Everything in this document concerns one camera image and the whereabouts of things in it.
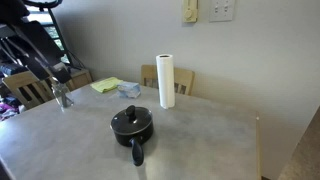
light switch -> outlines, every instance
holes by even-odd
[[[197,22],[198,0],[183,0],[183,22]]]
[[[232,21],[235,0],[211,0],[210,22]]]

yellow cloth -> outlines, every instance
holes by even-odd
[[[117,79],[115,77],[111,77],[96,83],[92,83],[91,87],[101,93],[110,91],[117,87],[117,84],[121,83],[122,80]]]

wooden chair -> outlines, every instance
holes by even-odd
[[[174,89],[176,93],[191,95],[195,73],[190,70],[174,68]],[[141,85],[159,88],[156,65],[141,66]]]
[[[15,74],[3,79],[3,83],[27,108],[31,109],[54,98],[52,77],[39,81],[30,71]]]

pot handle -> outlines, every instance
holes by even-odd
[[[132,138],[130,140],[130,143],[132,145],[133,164],[136,166],[141,166],[144,160],[144,153],[138,138],[137,137]]]

white wall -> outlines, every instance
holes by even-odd
[[[263,175],[276,179],[320,102],[320,1],[237,0],[232,22],[183,24],[181,0],[64,1],[54,10],[95,79],[140,80],[161,53],[196,72],[194,96],[256,109]]]

